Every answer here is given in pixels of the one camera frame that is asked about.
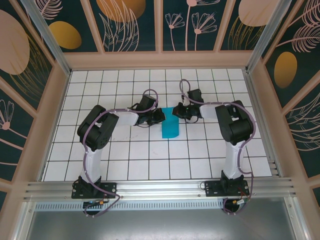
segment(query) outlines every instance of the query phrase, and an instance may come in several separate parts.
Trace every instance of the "leaf illustration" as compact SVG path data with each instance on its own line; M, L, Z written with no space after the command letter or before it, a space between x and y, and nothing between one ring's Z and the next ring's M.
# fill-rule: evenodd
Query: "leaf illustration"
M308 26L320 23L320 0L308 0L303 10L302 21Z
M42 17L47 20L53 20L63 8L61 0L35 0L35 4Z

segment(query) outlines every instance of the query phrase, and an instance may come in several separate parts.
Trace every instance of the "white tile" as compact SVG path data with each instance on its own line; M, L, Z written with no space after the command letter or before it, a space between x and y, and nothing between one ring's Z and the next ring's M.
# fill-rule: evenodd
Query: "white tile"
M104 107L105 109L114 109L116 102L116 96L100 96L98 104Z
M58 126L54 141L56 143L72 143L76 126Z
M171 179L190 179L189 159L171 159L170 160L170 178Z
M102 82L117 82L118 81L118 70L106 70L103 71Z
M247 106L245 109L248 110L249 113L252 115L253 120L254 120L254 121L257 121L256 115L255 115L255 112L254 112L254 109L253 109L251 106Z
M174 140L187 140L187 129L185 124L179 124L179 136L170 138L171 141Z
M158 94L166 94L166 82L165 81L151 81L150 88L155 90Z
M165 81L166 71L164 69L150 70L150 81Z
M218 102L216 93L203 93L201 96L205 103Z
M196 74L198 76L198 80L213 80L211 69L197 69Z
M88 76L86 77L87 83L101 83L102 74L104 71L88 71Z
M235 100L240 100L245 107L251 107L251 101L248 93L234 93Z
M148 81L137 81L133 85L133 94L143 94L145 90L149 89Z
M132 141L130 142L130 160L149 159L149 142Z
M166 96L166 103L168 108L176 107L180 102L182 103L181 94L168 94Z
M86 83L83 95L99 95L101 83Z
M131 106L132 106L132 95L116 96L116 98L115 98L115 108L116 109L126 109Z
M85 148L80 142L74 142L72 144L70 161L81 161L85 156Z
M188 142L187 141L169 141L169 158L170 159L188 159Z
M225 158L210 158L212 178L221 178L221 171L225 166Z
M101 175L102 181L107 180L107 171L108 171L108 161L101 161L100 162L100 175Z
M101 84L100 95L116 95L117 83L116 82L103 82Z
M182 69L181 70L182 78L188 81L197 81L197 72L195 69Z
M83 168L82 161L70 161L66 170L65 181L75 181L79 178Z
M219 123L206 123L204 127L207 139L224 139L221 135Z
M230 81L232 91L234 93L247 93L247 86L245 81Z
M229 81L214 81L214 84L217 93L232 93Z
M190 159L192 179L210 179L210 161L208 158Z
M149 161L129 161L128 180L147 180L149 176Z
M181 94L181 91L179 88L179 82L178 81L168 81L166 83L166 92L168 94Z
M78 110L62 111L59 125L76 125L78 114Z
M149 140L149 127L131 127L131 138L130 141L148 141Z
M181 70L180 69L167 69L167 70L165 70L165 80L166 81L180 81L181 80Z
M207 158L208 147L206 140L192 140L188 141L189 156L191 159Z
M68 91L66 92L67 96L82 96L84 94L84 83L70 83Z
M118 82L133 82L134 70L120 70Z
M250 163L255 177L272 177L266 157L250 157Z
M72 143L54 143L50 161L68 161Z
M253 136L254 139L260 139L261 138L261 134L260 134L260 130L258 127L258 124L255 123L255 134Z
M214 80L229 80L227 69L212 69Z
M111 142L110 160L128 160L129 159L129 142L119 141Z
M133 82L118 82L118 86L116 88L117 95L132 95L133 91L134 91Z
M169 160L150 160L150 180L169 179Z
M226 157L226 141L225 140L208 140L208 149L210 158Z
M167 95L166 94L158 94L158 108L166 108L167 107Z
M199 89L203 94L214 94L216 92L214 81L199 81Z
M109 160L110 145L111 143L108 142L107 145L103 148L102 154L101 154L101 160Z
M149 146L150 159L168 159L168 142L167 141L151 141Z
M73 71L70 83L85 83L88 71Z
M149 127L150 130L150 141L164 141L167 138L162 138L162 124L155 124Z
M83 96L81 110L92 110L98 104L99 96Z
M186 133L188 140L205 140L205 125L201 123L197 124L187 124Z
M135 82L149 82L150 70L134 70Z
M107 180L120 181L128 179L128 161L109 161Z
M67 165L67 161L50 161L46 169L44 181L64 181Z
M88 116L91 110L80 110L79 117L77 121L77 125L82 124L82 122L85 120L85 118Z
M233 93L217 93L219 102L233 102L235 100Z
M116 126L113 130L111 141L112 142L125 142L130 140L130 126Z
M249 157L264 157L266 156L266 151L264 144L261 139L252 139L250 140L246 148L248 150Z
M67 96L64 101L63 110L79 110L82 96Z
M241 69L228 69L230 80L243 80L244 74Z

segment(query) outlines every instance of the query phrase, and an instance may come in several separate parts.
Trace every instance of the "dark green wallpaper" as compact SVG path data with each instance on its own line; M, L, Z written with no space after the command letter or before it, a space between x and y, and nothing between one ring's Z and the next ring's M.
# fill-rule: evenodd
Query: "dark green wallpaper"
M163 1L163 51L214 49L226 0L197 1L195 6L191 3Z
M304 1L265 66L284 107L320 70L320 8Z
M6 196L7 196L6 192L0 191L0 212L1 212L2 206L5 203Z
M320 174L320 84L285 116L309 178Z
M90 4L106 52L156 50L153 0L90 0Z
M37 109L52 65L8 0L0 22L0 77Z
M0 90L0 178L11 181L33 117Z

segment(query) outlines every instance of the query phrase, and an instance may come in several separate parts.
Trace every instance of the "teal object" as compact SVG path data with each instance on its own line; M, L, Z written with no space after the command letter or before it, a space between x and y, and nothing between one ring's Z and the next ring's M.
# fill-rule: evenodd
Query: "teal object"
M172 139L179 136L179 118L172 115L173 107L162 108L165 120L162 122L162 138Z

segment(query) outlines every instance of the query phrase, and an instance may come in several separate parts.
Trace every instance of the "purple cable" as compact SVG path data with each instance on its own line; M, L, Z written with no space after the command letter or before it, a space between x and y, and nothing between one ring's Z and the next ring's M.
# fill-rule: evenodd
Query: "purple cable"
M155 107L157 106L158 102L159 102L158 93L157 93L155 90L153 90L153 89L147 89L147 90L145 90L145 91L143 92L142 95L145 95L145 93L146 93L147 91L152 91L152 92L154 92L154 93L155 93L155 96L156 96L155 102L154 102L154 104L152 105L152 107L150 107L150 108L147 109L147 110L143 110L143 111L135 111L135 110L131 110L131 109L110 109L110 110L106 110L106 111L100 113L100 115L96 117L96 119L90 124L90 126L88 127L87 131L85 132L85 134L84 134L84 136L83 136L82 144L83 144L84 149L85 149L85 151L84 151L84 157L83 157L83 170L84 170L84 174L85 174L86 178L88 179L89 183L90 183L94 188L98 189L99 191L101 191L101 192L103 192L103 193L105 193L105 194L109 194L109 195L113 195L113 196L118 197L117 200L115 200L115 201L114 201L110 206L108 206L105 210L100 211L100 212L98 212L98 213L95 214L95 215L89 215L89 214L87 213L87 209L88 209L89 207L91 207L91 204L88 205L88 206L86 206L85 209L84 209L84 214L85 214L87 217L91 216L92 218L94 218L94 217L99 217L99 216L101 216L102 214L106 213L110 208L112 208L113 205L115 205L115 204L120 200L120 198L121 198L119 194L116 194L116 193L113 193L113 192L110 192L110 191L106 191L106 190L103 190L102 188L98 187L98 186L95 185L95 184L92 182L92 180L90 179L90 177L89 177L89 175L88 175L88 173L87 173L87 166L86 166L87 153L88 153L88 147L87 147L87 145L86 145L87 136L88 136L90 130L92 129L92 127L96 124L96 122L97 122L103 115L105 115L105 114L107 114L107 113L131 112L131 113L136 113L136 114L143 114L143 113L146 113L146 112L152 110L153 108L155 108Z
M236 107L240 108L240 109L243 110L246 114L248 114L251 122L253 123L253 132L252 132L251 136L249 137L249 139L248 139L247 141L245 141L243 144L241 144L241 146L240 146L240 151L239 151L238 156L237 156L237 168L239 169L239 171L240 171L242 174L250 174L250 175L251 175L251 186L250 186L250 193L249 193L249 199L251 199L252 190L253 190L253 187L254 187L254 174L253 174L252 171L250 171L250 172L245 172L245 171L243 171L243 170L241 169L241 167L240 167L240 155L241 155L241 152L242 152L242 150L243 150L243 147L244 147L250 140L252 140L252 139L254 138L255 134L256 134L256 124L255 124L254 118L252 117L251 113L250 113L247 109L245 109L243 106L241 106L241 105L239 105L239 104L237 104L237 103L234 103L234 102L228 102L228 101L225 101L225 102L219 102L219 101L217 101L217 102L200 102L200 101L195 101L195 100L190 99L190 98L184 93L184 91L183 91L183 82L186 82L186 83L188 84L188 86L189 86L189 91L190 91L190 88L191 88L190 82L189 82L188 80L186 80L186 79L181 79L180 82L179 82L179 88L180 88L180 91L181 91L182 95L183 95L186 99L188 99L190 102L192 102L192 103L200 104L200 105L210 105L210 104L216 104L216 105L233 105L233 106L236 106ZM228 198L225 198L225 199L223 200L223 204L222 204L222 209L223 209L223 211L224 211L226 214L230 214L230 213L231 213L231 214L233 214L233 215L236 215L235 212L232 212L232 211L226 209L225 205L226 205L227 200L228 200ZM245 209L246 205L247 205L247 204L245 204L240 210L238 210L237 213L242 212L242 211Z

